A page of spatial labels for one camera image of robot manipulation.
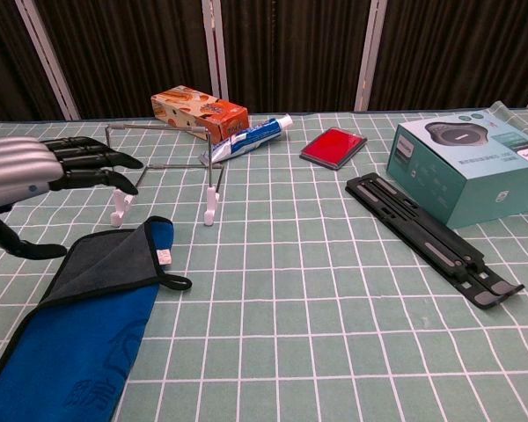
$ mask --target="orange box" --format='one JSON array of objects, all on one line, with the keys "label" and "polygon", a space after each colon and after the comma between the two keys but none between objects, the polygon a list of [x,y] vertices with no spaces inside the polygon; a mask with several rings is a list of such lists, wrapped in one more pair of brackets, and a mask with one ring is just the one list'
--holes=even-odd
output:
[{"label": "orange box", "polygon": [[150,97],[157,119],[170,126],[204,126],[218,143],[248,127],[245,107],[183,85]]}]

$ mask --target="table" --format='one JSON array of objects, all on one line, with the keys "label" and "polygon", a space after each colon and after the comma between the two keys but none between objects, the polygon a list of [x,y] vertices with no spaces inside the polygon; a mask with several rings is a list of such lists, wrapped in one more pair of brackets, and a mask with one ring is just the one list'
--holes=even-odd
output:
[{"label": "table", "polygon": [[[293,116],[287,136],[230,161],[211,228],[204,171],[149,172],[122,227],[170,217],[172,271],[194,286],[160,288],[114,420],[527,420],[528,214],[458,230],[494,271],[526,285],[482,311],[344,192],[356,175],[387,177],[398,123],[442,114]],[[528,123],[528,110],[516,114]],[[103,140],[105,124],[0,123],[0,136]],[[328,127],[369,138],[338,172],[298,157]],[[194,163],[204,146],[144,130],[113,140],[151,164]],[[111,192],[50,193],[5,220],[30,241],[70,246],[111,229]],[[60,263],[0,251],[0,354]]]}]

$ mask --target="product box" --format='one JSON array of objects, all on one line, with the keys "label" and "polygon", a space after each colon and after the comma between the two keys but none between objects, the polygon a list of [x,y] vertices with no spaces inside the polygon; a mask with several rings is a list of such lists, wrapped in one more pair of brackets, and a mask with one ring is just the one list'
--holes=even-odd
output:
[{"label": "product box", "polygon": [[399,124],[387,172],[451,228],[528,211],[528,135],[483,111]]},{"label": "product box", "polygon": [[204,126],[218,143],[248,127],[245,107],[180,85],[150,97],[157,119],[170,126]]}]

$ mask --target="white plastic clip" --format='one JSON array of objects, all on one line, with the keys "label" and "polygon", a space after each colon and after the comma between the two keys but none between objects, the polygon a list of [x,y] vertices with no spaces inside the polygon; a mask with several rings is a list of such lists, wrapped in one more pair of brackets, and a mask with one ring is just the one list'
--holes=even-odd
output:
[{"label": "white plastic clip", "polygon": [[120,227],[123,223],[123,219],[125,218],[125,214],[131,208],[131,203],[133,202],[135,196],[127,195],[119,189],[114,189],[112,198],[114,199],[115,205],[115,212],[110,215],[112,226]]},{"label": "white plastic clip", "polygon": [[203,224],[206,226],[212,226],[215,220],[215,211],[217,204],[219,203],[219,193],[214,186],[208,187],[207,193],[207,210],[203,214]]}]

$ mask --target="toothpaste tube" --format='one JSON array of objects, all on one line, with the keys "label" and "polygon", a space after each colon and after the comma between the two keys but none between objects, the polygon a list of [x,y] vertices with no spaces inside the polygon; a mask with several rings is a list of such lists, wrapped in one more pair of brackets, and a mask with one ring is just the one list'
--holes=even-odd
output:
[{"label": "toothpaste tube", "polygon": [[[279,119],[270,119],[259,126],[250,127],[227,139],[223,139],[213,146],[211,157],[213,163],[219,163],[258,148],[263,142],[281,135],[283,130],[292,123],[290,115],[286,114]],[[201,154],[198,158],[205,165],[209,165],[209,154],[207,152]]]}]

